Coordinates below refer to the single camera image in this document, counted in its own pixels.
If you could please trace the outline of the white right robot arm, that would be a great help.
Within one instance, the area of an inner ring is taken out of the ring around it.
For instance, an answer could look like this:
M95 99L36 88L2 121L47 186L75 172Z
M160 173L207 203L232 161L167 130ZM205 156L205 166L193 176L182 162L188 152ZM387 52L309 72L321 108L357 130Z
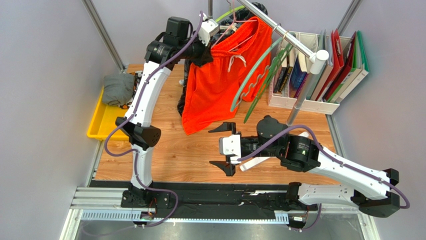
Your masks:
M308 130L307 136L294 135L296 125L288 126L266 115L256 125L255 136L242 136L234 122L224 122L214 132L230 132L219 139L219 152L225 161L214 161L227 176L236 165L246 171L267 159L279 159L287 170L322 175L335 185L292 182L288 185L282 207L306 210L310 206L334 204L356 207L362 213L387 218L401 208L397 194L399 172L388 168L375 170L354 163L322 146Z

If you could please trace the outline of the pink wire hanger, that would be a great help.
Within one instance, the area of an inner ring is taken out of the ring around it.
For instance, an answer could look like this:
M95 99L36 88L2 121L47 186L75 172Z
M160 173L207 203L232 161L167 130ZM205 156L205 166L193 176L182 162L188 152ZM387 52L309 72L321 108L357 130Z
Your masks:
M236 33L242 24L255 22L256 20L251 19L253 16L254 15L244 7L243 9L235 11L232 15L225 17L220 22L217 22L219 24L219 32L210 39L211 47L215 47L220 42Z

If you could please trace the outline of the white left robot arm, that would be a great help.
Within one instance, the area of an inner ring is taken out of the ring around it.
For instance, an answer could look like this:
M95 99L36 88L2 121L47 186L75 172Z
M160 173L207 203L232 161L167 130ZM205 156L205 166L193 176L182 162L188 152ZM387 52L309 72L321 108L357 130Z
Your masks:
M152 125L152 116L174 66L182 59L198 64L213 60L210 40L220 30L218 23L202 16L197 29L189 35L191 26L185 18L172 16L167 20L165 31L146 48L143 72L133 102L125 116L116 118L115 124L128 136L133 151L132 178L121 200L124 208L148 207L154 200L152 159L161 130Z

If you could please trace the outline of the orange mesh shorts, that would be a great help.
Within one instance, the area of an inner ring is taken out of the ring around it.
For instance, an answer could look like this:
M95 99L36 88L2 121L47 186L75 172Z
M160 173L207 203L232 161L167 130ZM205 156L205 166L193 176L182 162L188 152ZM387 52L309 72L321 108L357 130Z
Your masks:
M253 16L211 48L213 61L188 70L181 124L187 135L229 120L236 93L258 59L271 46L272 28Z

